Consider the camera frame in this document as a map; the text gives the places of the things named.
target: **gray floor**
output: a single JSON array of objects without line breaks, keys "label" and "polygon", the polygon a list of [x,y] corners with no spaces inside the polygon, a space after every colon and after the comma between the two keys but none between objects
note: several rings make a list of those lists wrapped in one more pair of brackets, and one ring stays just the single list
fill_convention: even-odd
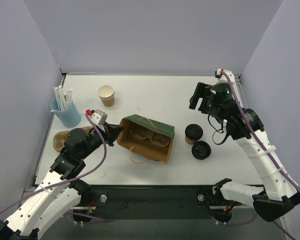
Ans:
[{"label": "gray floor", "polygon": [[[234,209],[232,223],[249,220],[251,209]],[[258,217],[248,225],[216,226],[204,220],[118,220],[106,224],[75,226],[69,218],[59,219],[42,240],[285,240],[271,222]]]}]

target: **screw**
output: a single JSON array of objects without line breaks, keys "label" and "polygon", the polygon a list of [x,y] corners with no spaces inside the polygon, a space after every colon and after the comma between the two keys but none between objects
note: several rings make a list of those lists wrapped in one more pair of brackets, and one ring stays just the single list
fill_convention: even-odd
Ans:
[{"label": "screw", "polygon": [[198,195],[199,202],[203,202],[204,199],[205,199],[205,196],[203,194]]},{"label": "screw", "polygon": [[101,195],[100,196],[100,201],[102,202],[102,203],[105,203],[106,201],[107,201],[107,196],[106,195]]}]

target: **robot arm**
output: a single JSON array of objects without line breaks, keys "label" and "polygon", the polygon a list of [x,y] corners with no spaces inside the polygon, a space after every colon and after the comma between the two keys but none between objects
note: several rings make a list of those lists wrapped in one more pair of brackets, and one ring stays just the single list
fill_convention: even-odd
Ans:
[{"label": "robot arm", "polygon": [[[264,187],[239,184],[226,178],[213,187],[213,193],[217,199],[236,201],[251,206],[264,220],[271,222],[300,204],[300,193],[280,173],[283,171],[288,174],[275,153],[275,146],[270,144],[258,115],[249,108],[242,108],[252,130],[266,150],[263,150],[252,136],[222,72],[227,73],[232,84],[235,83],[232,72],[218,69],[215,72],[215,76],[219,79],[217,84],[207,85],[199,82],[190,99],[189,108],[195,109],[198,100],[202,99],[198,110],[214,117],[226,130],[225,137],[231,136],[242,147],[258,172]],[[275,166],[267,153],[272,154],[279,168]]]},{"label": "robot arm", "polygon": [[[106,143],[113,146],[123,127],[108,124],[107,114],[100,110],[87,110],[87,115]],[[102,144],[94,129],[89,134],[81,128],[71,130],[60,155],[35,190],[41,192],[29,197],[5,221],[0,220],[0,240],[38,240],[55,221],[80,203],[82,195],[88,196],[90,185],[81,179],[69,180],[79,175],[86,166],[84,159]]]}]

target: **black cup lid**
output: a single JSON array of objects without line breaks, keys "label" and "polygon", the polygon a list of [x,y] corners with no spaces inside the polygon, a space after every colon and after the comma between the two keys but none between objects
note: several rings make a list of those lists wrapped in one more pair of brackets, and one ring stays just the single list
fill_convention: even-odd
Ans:
[{"label": "black cup lid", "polygon": [[192,155],[199,160],[206,159],[211,154],[211,148],[205,141],[197,141],[191,149]]},{"label": "black cup lid", "polygon": [[185,136],[193,141],[198,141],[202,138],[204,131],[198,124],[190,124],[185,128]]}]

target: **white tabletop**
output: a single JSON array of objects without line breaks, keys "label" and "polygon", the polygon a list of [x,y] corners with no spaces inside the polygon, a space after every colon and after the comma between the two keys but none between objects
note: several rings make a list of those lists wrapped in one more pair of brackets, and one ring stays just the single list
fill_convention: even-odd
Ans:
[{"label": "white tabletop", "polygon": [[[224,178],[243,184],[262,184],[244,151],[235,141],[228,138],[223,145],[212,142],[213,128],[207,115],[189,109],[189,99],[197,83],[215,84],[214,77],[206,76],[101,76],[67,75],[64,89],[73,88],[73,102],[81,113],[82,120],[77,127],[89,126],[85,110],[100,109],[108,114],[107,122],[119,124],[121,119],[138,114],[156,121],[175,126],[173,149],[168,164],[147,161],[135,164],[130,160],[129,150],[117,145],[108,147],[104,164],[94,173],[83,178],[91,185],[213,185]],[[115,91],[115,104],[105,107],[98,97],[98,88],[111,85]],[[185,128],[199,124],[202,137],[211,146],[211,155],[198,160],[191,153],[192,145],[185,142]],[[50,166],[59,155],[53,149],[56,133],[69,130],[54,116],[50,132],[37,173],[36,184],[45,177]],[[220,142],[223,135],[215,135]],[[104,154],[100,147],[85,159],[82,174],[95,167]],[[142,156],[132,154],[136,161]]]}]

